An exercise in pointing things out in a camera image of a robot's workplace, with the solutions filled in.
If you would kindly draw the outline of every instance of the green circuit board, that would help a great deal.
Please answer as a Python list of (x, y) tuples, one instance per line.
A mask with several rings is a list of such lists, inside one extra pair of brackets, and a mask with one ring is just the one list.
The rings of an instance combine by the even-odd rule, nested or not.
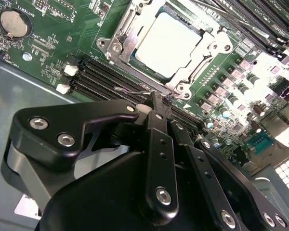
[[(129, 0), (0, 0), (0, 14), (6, 8), (19, 9), (29, 16), (33, 25), (33, 33), (18, 41), (7, 39), (0, 27), (0, 50), (5, 53), (3, 60), (54, 88), (58, 84), (67, 83), (62, 69), (68, 54), (79, 58), (86, 54), (109, 65), (104, 54), (97, 48), (96, 40), (100, 37), (112, 37), (129, 2)], [(109, 7), (106, 12), (101, 13), (99, 9), (103, 3)], [(191, 22), (197, 19), (197, 16), (188, 9), (181, 8), (181, 10), (189, 16), (188, 20)], [(239, 58), (243, 57), (252, 63), (261, 52), (248, 39), (245, 39), (240, 31), (231, 28), (213, 11), (204, 10), (207, 11), (208, 16), (230, 28), (227, 33), (234, 49), (230, 54), (219, 54), (203, 71), (191, 87), (193, 96), (190, 100), (176, 100), (174, 104), (195, 117), (214, 118), (221, 127), (216, 127), (213, 132), (222, 140), (232, 140), (231, 147), (222, 146), (225, 153), (231, 153), (242, 143), (239, 139), (242, 133), (246, 134), (245, 139), (248, 140), (254, 136), (254, 132), (247, 125), (239, 130), (233, 129), (239, 123), (238, 118), (233, 116), (225, 120), (218, 108), (206, 113), (198, 103), (206, 97), (212, 87), (219, 82), (221, 76), (225, 75)], [(32, 55), (32, 61), (27, 62), (22, 58), (25, 52)], [(141, 83), (116, 66), (112, 68)], [(78, 92), (74, 92), (73, 95), (84, 102), (90, 101)], [(271, 99), (268, 103), (273, 105), (270, 108), (271, 111), (283, 106), (278, 97)]]

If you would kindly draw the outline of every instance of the black plastic bracket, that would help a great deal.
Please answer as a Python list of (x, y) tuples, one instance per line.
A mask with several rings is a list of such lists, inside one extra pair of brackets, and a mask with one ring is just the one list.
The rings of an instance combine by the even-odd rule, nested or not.
[[(162, 98), (153, 97), (161, 106)], [(144, 191), (140, 195), (143, 215), (155, 225), (168, 224), (178, 213), (178, 193), (172, 138), (167, 134), (164, 107), (154, 107), (147, 115), (147, 132), (143, 143), (148, 144)]]
[(174, 137), (175, 157), (193, 173), (194, 183), (199, 186), (210, 208), (212, 228), (247, 231), (248, 229), (232, 210), (204, 152), (194, 147), (186, 129), (178, 122), (171, 122), (170, 127)]
[[(207, 156), (223, 190), (234, 195), (236, 213), (239, 213), (246, 227), (251, 231), (285, 230), (289, 231), (287, 219), (259, 192), (252, 183), (232, 165), (214, 146), (207, 146), (205, 139), (198, 140), (195, 147)], [(282, 226), (280, 217), (286, 227)]]
[[(110, 123), (134, 122), (138, 116), (136, 107), (125, 100), (27, 108), (14, 115), (10, 139), (19, 152), (53, 171), (63, 171), (73, 167), (83, 151), (86, 133)], [(47, 128), (34, 129), (33, 118), (46, 120)], [(62, 146), (60, 134), (72, 136), (74, 144)]]

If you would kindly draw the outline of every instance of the black plastic arm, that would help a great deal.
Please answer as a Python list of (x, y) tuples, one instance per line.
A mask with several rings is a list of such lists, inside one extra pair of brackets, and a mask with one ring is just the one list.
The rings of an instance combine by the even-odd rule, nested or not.
[(209, 142), (198, 140), (195, 147), (206, 154), (223, 190), (228, 196), (235, 197), (233, 207), (236, 207), (236, 213), (240, 214), (246, 227), (251, 231), (289, 231), (289, 222), (278, 209), (215, 147), (206, 143)]
[[(14, 115), (10, 139), (19, 152), (51, 170), (63, 171), (73, 167), (83, 151), (86, 133), (110, 123), (134, 122), (138, 116), (135, 106), (125, 100), (27, 108)], [(30, 125), (33, 118), (46, 120), (47, 128), (34, 129)], [(72, 136), (74, 144), (61, 145), (61, 134)]]

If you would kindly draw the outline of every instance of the silver screw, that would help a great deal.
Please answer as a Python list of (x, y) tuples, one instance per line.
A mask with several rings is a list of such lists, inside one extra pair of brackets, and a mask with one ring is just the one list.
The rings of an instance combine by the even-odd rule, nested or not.
[(71, 147), (75, 144), (75, 139), (69, 134), (61, 134), (58, 136), (58, 142), (64, 147)]
[(44, 130), (48, 127), (48, 122), (42, 118), (33, 118), (29, 123), (32, 128), (37, 130)]
[(211, 145), (208, 142), (203, 142), (204, 146), (206, 146), (207, 148), (211, 148)]
[(157, 118), (163, 119), (163, 117), (160, 114), (155, 114)]
[(180, 129), (180, 130), (183, 130), (183, 126), (181, 124), (177, 124), (177, 127)]
[(267, 215), (266, 213), (263, 214), (266, 223), (268, 223), (271, 227), (275, 227), (275, 222), (273, 221), (273, 219)]
[(222, 216), (223, 221), (226, 223), (226, 225), (229, 226), (229, 228), (234, 229), (236, 227), (235, 220), (227, 211), (222, 210), (221, 216)]
[(135, 109), (134, 109), (133, 107), (131, 107), (131, 106), (126, 106), (126, 108), (127, 108), (127, 110), (129, 110), (130, 112), (134, 112), (134, 111), (135, 111)]
[(104, 47), (104, 46), (105, 46), (105, 42), (102, 41), (102, 40), (100, 40), (100, 41), (98, 42), (98, 45), (100, 45), (100, 47)]
[(163, 205), (170, 205), (171, 203), (171, 196), (165, 189), (157, 189), (156, 197)]
[(23, 53), (23, 60), (30, 62), (33, 59), (32, 55), (28, 52)]
[(112, 49), (113, 49), (115, 52), (119, 52), (119, 47), (118, 47), (118, 46), (114, 46)]
[(286, 227), (286, 223), (279, 215), (275, 215), (275, 218), (278, 221), (278, 223), (281, 224), (282, 227), (284, 227), (284, 228)]

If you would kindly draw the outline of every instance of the dimm slot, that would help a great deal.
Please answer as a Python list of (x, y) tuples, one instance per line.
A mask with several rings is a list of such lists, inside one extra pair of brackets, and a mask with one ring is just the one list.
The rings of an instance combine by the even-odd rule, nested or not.
[[(99, 65), (101, 70), (105, 70), (104, 65)], [(107, 86), (101, 86), (103, 84), (105, 84), (104, 81), (102, 81), (102, 79), (104, 78), (104, 76), (99, 76), (99, 81), (92, 81), (91, 77), (92, 76), (88, 76), (88, 71), (90, 68), (86, 68), (86, 72), (84, 72), (84, 74), (86, 76), (82, 76), (80, 77), (80, 80), (75, 88), (76, 92), (79, 92), (83, 95), (85, 95), (86, 97), (93, 99), (93, 100), (111, 100), (111, 99), (115, 99), (117, 97), (119, 97), (120, 99), (126, 99), (129, 102), (133, 103), (133, 104), (139, 104), (139, 103), (143, 103), (144, 99), (146, 99), (145, 96), (143, 97), (139, 97), (138, 99), (135, 99), (135, 96), (131, 96), (131, 95), (126, 95), (124, 93), (120, 93), (120, 92), (115, 92), (113, 91), (113, 87), (117, 86), (116, 81), (107, 81)], [(125, 77), (124, 75), (120, 74), (117, 75), (115, 70), (110, 71), (110, 73), (114, 74), (114, 78), (117, 79), (118, 77), (120, 78), (124, 78), (125, 80), (125, 84), (126, 86), (131, 86), (134, 91), (144, 91), (145, 89), (138, 83), (134, 82), (133, 80), (129, 80), (127, 77)], [(185, 111), (183, 111), (181, 108), (177, 107), (176, 105), (172, 105), (171, 106), (171, 110), (172, 110), (172, 114), (173, 114), (173, 118), (176, 119), (177, 121), (179, 121), (180, 123), (182, 123), (183, 125), (185, 125), (187, 128), (189, 129), (194, 129), (197, 127), (197, 124), (195, 123), (198, 118), (194, 117), (192, 115), (187, 114)]]
[(268, 17), (281, 30), (284, 30), (284, 32), (288, 31), (288, 22), (285, 21), (283, 17), (275, 14), (266, 4), (262, 2), (262, 0), (250, 0), (250, 2), (253, 3), (261, 11), (262, 14)]
[[(231, 12), (224, 5), (220, 4), (220, 2), (218, 2), (217, 0), (213, 0), (213, 2), (217, 7), (220, 7), (224, 11), (233, 14), (233, 12)], [(241, 31), (245, 37), (247, 37), (250, 41), (252, 41), (263, 52), (267, 52), (268, 48), (272, 47), (272, 45), (265, 38), (259, 35), (255, 35), (255, 32), (247, 30), (245, 27), (239, 25), (236, 21), (234, 21), (230, 17), (224, 17), (224, 19), (228, 21), (228, 23), (231, 24), (233, 27), (235, 27), (238, 31)]]
[[(279, 40), (277, 40), (279, 35), (275, 31), (273, 31), (270, 27), (268, 27), (266, 24), (262, 23), (259, 19), (257, 19), (252, 13), (250, 13), (246, 5), (242, 5), (237, 0), (226, 0), (223, 2), (229, 4), (238, 14), (245, 17), (251, 25), (257, 26), (260, 30), (268, 34), (272, 39), (274, 39), (274, 42), (279, 43)], [(230, 12), (231, 14), (234, 14), (233, 11), (229, 9), (227, 11)]]
[(285, 0), (275, 0), (275, 4), (278, 5), (281, 9), (283, 9), (284, 11), (287, 12), (287, 14), (289, 14), (289, 7), (286, 3), (284, 3), (283, 1)]

